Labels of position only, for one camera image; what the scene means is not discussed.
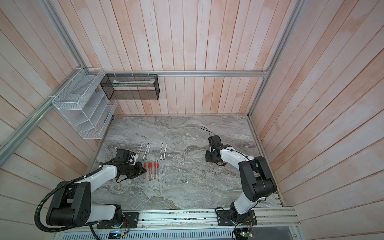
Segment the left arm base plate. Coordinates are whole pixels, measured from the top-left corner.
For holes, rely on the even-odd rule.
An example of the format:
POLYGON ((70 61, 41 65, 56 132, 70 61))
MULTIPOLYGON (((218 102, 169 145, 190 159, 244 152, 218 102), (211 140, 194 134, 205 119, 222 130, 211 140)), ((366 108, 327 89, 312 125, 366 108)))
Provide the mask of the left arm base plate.
POLYGON ((135 229, 139 220, 139 212, 122 212, 112 220, 100 221, 97 229, 135 229))

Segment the red gel pen long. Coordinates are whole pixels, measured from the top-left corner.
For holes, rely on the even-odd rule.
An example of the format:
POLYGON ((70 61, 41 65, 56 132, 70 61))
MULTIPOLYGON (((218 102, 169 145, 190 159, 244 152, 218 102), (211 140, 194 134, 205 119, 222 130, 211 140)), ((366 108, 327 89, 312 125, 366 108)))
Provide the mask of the red gel pen long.
POLYGON ((157 163, 157 168, 156 168, 156 170, 157 170, 157 179, 158 179, 158 182, 160 181, 160 169, 159 169, 159 167, 160 167, 160 164, 157 163))

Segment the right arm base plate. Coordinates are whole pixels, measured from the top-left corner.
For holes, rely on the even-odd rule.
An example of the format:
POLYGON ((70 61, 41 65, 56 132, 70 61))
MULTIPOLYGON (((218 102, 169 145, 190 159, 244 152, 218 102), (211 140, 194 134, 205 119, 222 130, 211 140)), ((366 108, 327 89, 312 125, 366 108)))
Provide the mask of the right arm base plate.
POLYGON ((243 215, 239 215, 235 210, 215 210, 219 226, 256 226, 257 218, 253 210, 249 210, 243 215))

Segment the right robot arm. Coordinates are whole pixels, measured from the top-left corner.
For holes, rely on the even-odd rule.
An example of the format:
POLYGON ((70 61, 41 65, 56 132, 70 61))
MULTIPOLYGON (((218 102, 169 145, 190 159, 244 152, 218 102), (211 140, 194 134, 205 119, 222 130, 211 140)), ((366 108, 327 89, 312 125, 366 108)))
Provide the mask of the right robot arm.
POLYGON ((232 165, 239 170, 243 193, 230 207, 232 218, 247 214, 259 201, 277 191, 277 184, 267 160, 251 157, 222 143, 218 135, 208 138, 210 150, 206 151, 206 162, 218 166, 232 165))

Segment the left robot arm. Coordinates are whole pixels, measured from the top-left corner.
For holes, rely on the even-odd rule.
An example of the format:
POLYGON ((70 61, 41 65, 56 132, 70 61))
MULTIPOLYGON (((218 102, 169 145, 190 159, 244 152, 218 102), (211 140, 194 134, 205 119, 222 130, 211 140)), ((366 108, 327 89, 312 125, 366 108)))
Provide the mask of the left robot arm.
POLYGON ((111 160, 100 163, 99 167, 80 178, 63 181, 45 197, 51 200, 46 215, 46 224, 58 226, 61 230, 79 228, 92 223, 104 222, 112 228, 124 222, 121 205, 93 205, 92 193, 110 180, 117 183, 137 178, 146 173, 135 152, 118 149, 111 160))

